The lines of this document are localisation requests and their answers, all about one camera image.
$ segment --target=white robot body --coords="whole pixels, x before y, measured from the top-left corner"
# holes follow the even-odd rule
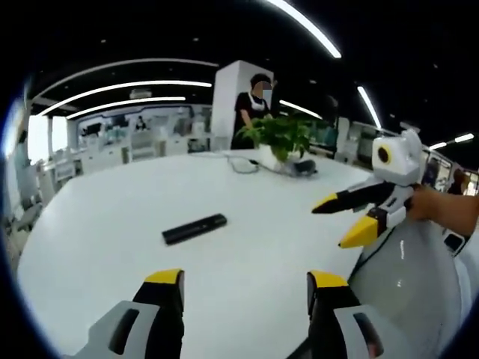
[[[408,129],[401,137],[376,138],[373,141],[373,170],[386,182],[408,186],[419,181],[421,174],[421,140]]]

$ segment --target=green leaves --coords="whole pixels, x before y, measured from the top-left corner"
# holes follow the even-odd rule
[[[269,145],[275,157],[285,162],[289,153],[299,151],[302,157],[309,149],[309,122],[290,117],[255,118],[251,121],[253,127],[248,129],[244,126],[237,136],[250,138],[256,147]]]

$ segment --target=black remote control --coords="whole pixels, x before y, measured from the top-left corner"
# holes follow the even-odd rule
[[[187,239],[199,236],[203,233],[211,232],[216,228],[220,228],[226,225],[226,217],[218,214],[212,215],[195,221],[192,223],[184,224],[173,228],[171,230],[166,230],[162,232],[163,237],[167,245],[174,245],[179,242],[186,241]]]

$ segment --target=white table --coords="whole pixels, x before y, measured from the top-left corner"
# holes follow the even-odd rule
[[[348,278],[361,251],[341,250],[338,241],[362,213],[321,216],[311,208],[368,173],[316,160],[316,179],[236,174],[226,159],[201,156],[72,179],[43,211],[20,259],[26,303],[53,346],[73,355],[90,326],[131,300],[145,277],[181,267],[182,359],[285,358],[308,332],[307,271]],[[215,213],[227,217],[226,227],[165,246],[163,230]]]

